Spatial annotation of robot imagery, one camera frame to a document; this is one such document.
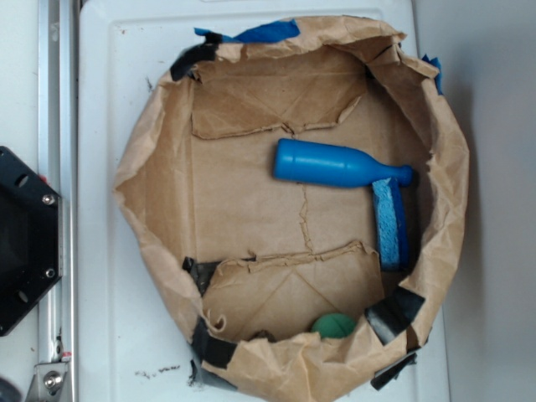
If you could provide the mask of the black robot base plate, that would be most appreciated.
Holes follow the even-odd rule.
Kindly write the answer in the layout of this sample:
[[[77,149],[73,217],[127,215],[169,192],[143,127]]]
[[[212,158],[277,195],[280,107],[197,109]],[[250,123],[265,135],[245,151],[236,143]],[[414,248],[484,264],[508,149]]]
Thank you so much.
[[[61,197],[1,147],[1,335],[7,336],[60,278]]]

